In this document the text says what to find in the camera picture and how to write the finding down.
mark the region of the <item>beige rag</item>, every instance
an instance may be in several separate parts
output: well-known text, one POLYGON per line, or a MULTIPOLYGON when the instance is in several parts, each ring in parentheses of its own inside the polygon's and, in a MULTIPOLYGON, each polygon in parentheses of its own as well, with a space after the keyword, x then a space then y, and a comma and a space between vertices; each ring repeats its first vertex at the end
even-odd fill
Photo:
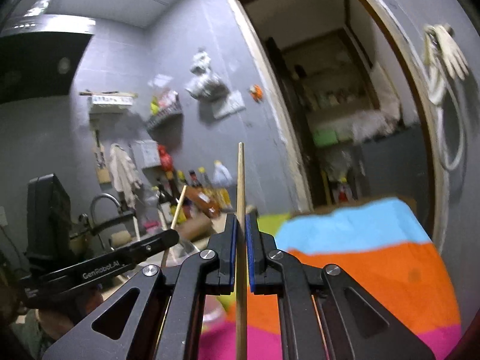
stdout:
POLYGON ((110 147, 109 168, 113 187, 117 192, 123 192, 127 205, 134 209, 136 199, 134 191, 140 188, 142 181, 134 162, 117 143, 113 143, 110 147))

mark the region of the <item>silver screw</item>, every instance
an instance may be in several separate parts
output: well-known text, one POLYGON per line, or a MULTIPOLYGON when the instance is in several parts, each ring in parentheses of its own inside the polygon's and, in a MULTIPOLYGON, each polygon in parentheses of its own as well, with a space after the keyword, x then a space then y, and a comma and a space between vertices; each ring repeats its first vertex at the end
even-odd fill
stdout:
POLYGON ((278 249, 271 250, 268 253, 268 257, 270 257, 272 260, 279 260, 283 257, 283 252, 281 250, 278 250, 278 249))
POLYGON ((142 272, 145 276, 155 276, 158 272, 158 267, 156 265, 147 265, 142 269, 142 272))
POLYGON ((215 252, 211 249, 205 249, 200 252, 200 257, 202 257, 204 260, 211 260, 213 257, 215 257, 215 252))
POLYGON ((326 267, 325 267, 325 271, 329 274, 329 275, 332 275, 332 276, 337 276, 340 274, 340 272, 342 272, 342 269, 335 265, 335 264, 328 264, 326 267))

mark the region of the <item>doorway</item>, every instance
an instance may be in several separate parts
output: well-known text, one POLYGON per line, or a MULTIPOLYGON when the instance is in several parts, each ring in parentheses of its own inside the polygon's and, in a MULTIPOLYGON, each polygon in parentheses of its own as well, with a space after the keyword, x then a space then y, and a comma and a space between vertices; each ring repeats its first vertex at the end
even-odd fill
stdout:
POLYGON ((229 1, 273 93, 300 209, 398 196, 434 239, 443 193, 434 123, 411 50, 380 3, 229 1))

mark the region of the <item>black cable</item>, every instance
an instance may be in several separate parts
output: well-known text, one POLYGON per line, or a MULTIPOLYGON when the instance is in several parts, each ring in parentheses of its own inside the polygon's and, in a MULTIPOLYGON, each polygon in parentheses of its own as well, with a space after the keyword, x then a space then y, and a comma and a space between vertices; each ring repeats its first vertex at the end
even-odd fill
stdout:
POLYGON ((28 271, 26 271, 25 269, 22 268, 22 257, 20 255, 20 251, 18 250, 18 248, 15 246, 14 242, 11 240, 11 238, 8 236, 5 228, 0 225, 0 230, 2 230, 2 233, 3 235, 5 236, 5 238, 8 240, 8 242, 12 245, 13 249, 15 250, 15 253, 17 254, 17 257, 18 257, 18 265, 19 265, 19 268, 15 269, 15 272, 16 271, 23 271, 25 273, 28 273, 28 271))

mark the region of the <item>faucet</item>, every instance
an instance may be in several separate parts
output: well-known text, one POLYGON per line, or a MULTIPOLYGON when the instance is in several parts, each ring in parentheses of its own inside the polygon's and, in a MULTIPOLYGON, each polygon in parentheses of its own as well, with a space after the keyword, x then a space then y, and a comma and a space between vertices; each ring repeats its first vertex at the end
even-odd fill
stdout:
MULTIPOLYGON (((110 200, 112 200, 112 202, 114 202, 114 204, 117 206, 118 213, 119 214, 122 213, 122 206, 121 206, 120 202, 114 196, 110 195, 109 193, 101 193, 100 195, 96 195, 93 198, 92 203, 90 204, 90 216, 92 217, 92 228, 94 228, 96 226, 96 224, 95 224, 95 205, 97 205, 97 202, 100 199, 110 199, 110 200)), ((102 246, 102 249, 106 250, 105 249, 105 244, 103 243, 103 240, 102 240, 102 237, 100 237, 100 233, 98 233, 97 235, 98 235, 98 239, 100 240, 100 244, 102 246)))

